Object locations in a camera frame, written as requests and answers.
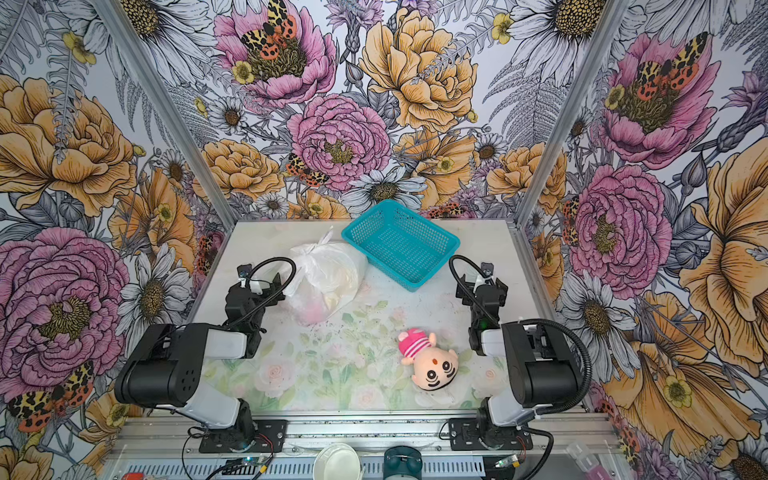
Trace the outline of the translucent white plastic bag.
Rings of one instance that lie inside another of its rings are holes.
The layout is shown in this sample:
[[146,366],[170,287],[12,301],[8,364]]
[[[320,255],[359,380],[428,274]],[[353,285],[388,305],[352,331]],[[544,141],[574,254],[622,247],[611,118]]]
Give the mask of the translucent white plastic bag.
[[334,230],[314,243],[292,247],[288,257],[296,274],[283,293],[287,308],[299,325],[327,321],[358,293],[368,260],[349,243],[334,239]]

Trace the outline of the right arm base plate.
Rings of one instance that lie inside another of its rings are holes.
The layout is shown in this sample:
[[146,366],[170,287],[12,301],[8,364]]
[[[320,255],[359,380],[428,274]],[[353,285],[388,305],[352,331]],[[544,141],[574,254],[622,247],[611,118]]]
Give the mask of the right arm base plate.
[[481,428],[478,420],[469,418],[451,418],[447,427],[453,451],[522,451],[533,447],[529,433],[515,427]]

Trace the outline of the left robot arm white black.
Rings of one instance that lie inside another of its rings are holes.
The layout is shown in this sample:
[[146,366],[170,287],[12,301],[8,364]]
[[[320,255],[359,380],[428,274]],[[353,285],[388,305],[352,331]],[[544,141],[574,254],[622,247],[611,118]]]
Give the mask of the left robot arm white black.
[[266,309],[285,299],[296,273],[296,263],[284,256],[241,265],[238,282],[225,296],[221,324],[147,328],[115,380],[116,399],[198,422],[203,453],[279,452],[286,423],[260,425],[246,400],[218,391],[202,379],[202,369],[207,360],[255,357],[267,333],[262,326]]

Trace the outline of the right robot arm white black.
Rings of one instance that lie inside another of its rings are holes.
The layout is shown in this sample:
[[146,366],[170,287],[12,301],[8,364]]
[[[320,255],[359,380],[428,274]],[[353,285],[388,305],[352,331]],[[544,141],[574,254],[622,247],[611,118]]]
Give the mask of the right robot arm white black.
[[529,448],[533,420],[570,410],[586,396],[593,377],[588,349],[574,331],[553,320],[502,321],[508,286],[493,276],[490,264],[454,255],[448,266],[456,297],[470,308],[470,348],[502,361],[507,371],[502,389],[482,400],[473,420],[448,421],[451,449]]

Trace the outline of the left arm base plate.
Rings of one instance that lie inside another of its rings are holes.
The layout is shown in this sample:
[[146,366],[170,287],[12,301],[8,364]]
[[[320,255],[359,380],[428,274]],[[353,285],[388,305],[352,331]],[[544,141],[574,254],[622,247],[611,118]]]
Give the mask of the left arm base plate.
[[198,451],[202,454],[279,453],[283,450],[288,422],[255,420],[253,427],[242,433],[234,427],[211,430],[204,434]]

